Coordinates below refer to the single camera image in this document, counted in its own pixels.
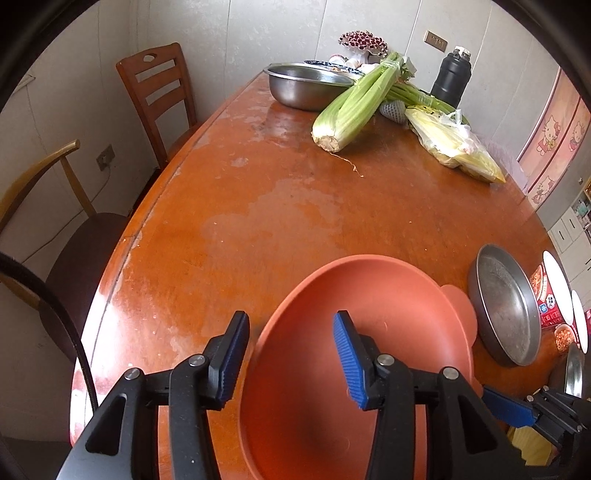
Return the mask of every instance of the electrical outlet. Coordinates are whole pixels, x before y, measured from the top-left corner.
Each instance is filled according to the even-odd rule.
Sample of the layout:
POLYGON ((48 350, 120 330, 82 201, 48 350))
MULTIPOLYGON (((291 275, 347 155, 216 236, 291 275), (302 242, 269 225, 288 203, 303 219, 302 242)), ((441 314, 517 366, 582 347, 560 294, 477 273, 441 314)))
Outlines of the electrical outlet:
POLYGON ((425 34, 425 43, 441 50, 443 53, 445 53, 445 49, 447 48, 447 40, 443 40, 441 37, 435 35, 435 33, 429 31, 425 34))
POLYGON ((99 166, 99 169, 103 171, 111 164, 114 158, 115 152, 113 151, 113 145, 109 145, 100 153, 98 157, 96 157, 96 162, 99 166))

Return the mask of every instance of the wooden dining table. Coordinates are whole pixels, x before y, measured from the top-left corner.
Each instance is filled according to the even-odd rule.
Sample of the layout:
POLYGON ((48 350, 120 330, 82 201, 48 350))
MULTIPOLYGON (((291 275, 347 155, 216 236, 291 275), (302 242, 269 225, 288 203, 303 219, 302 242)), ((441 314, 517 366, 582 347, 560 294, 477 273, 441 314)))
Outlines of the wooden dining table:
MULTIPOLYGON (((375 115, 338 156, 310 135, 316 113, 276 102, 253 79, 190 138, 134 213, 102 277, 82 335, 99 400, 129 367, 173 368, 224 332, 235 310, 251 340, 234 400, 210 414, 224 480, 253 478, 238 439, 248 356, 273 311, 309 274, 347 255, 381 254, 440 285, 467 290, 482 245, 505 248, 527 274, 553 245, 509 178, 487 184, 439 164, 416 135, 375 115)), ((505 368, 480 339, 476 378, 517 397, 558 360, 551 333, 528 367, 505 368)), ((168 420, 158 420, 161 479, 171 478, 168 420)), ((92 416, 79 367, 73 442, 92 416)))

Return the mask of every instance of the celery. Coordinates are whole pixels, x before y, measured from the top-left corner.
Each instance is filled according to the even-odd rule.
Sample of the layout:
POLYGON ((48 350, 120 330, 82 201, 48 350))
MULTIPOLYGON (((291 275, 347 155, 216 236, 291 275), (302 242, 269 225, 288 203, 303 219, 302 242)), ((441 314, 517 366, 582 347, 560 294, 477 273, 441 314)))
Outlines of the celery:
POLYGON ((403 69, 403 59, 392 52, 380 66, 339 95, 316 118, 314 142, 334 153, 348 145, 369 121, 403 69))
MULTIPOLYGON (((439 110, 446 115, 456 111, 456 109, 451 105, 448 105, 446 102, 443 102, 432 95, 428 95, 420 91, 411 83, 395 83, 392 85, 386 94, 386 100, 402 100, 406 106, 428 106, 430 108, 434 108, 435 110, 439 110)), ((468 119, 463 115, 462 123, 465 125, 470 125, 468 119)))

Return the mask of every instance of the light switch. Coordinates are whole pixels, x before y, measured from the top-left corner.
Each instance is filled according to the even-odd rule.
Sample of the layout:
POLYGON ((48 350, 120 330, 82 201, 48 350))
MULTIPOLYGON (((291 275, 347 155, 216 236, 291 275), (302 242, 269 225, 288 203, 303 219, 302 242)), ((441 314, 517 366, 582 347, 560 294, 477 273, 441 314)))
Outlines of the light switch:
POLYGON ((445 53, 445 49, 447 48, 447 40, 443 40, 441 37, 438 37, 433 32, 429 32, 425 34, 425 43, 435 47, 438 50, 441 50, 445 53))

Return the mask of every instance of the corn in plastic bag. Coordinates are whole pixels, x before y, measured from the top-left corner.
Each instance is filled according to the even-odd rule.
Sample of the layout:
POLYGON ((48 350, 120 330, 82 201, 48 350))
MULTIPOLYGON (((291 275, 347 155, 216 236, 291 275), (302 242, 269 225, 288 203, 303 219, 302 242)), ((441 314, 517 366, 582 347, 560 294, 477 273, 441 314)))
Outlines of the corn in plastic bag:
POLYGON ((461 124, 461 111, 444 115, 417 105, 407 108, 405 114, 421 145, 440 164, 459 167, 478 180, 505 183, 503 172, 470 131, 470 126, 461 124))

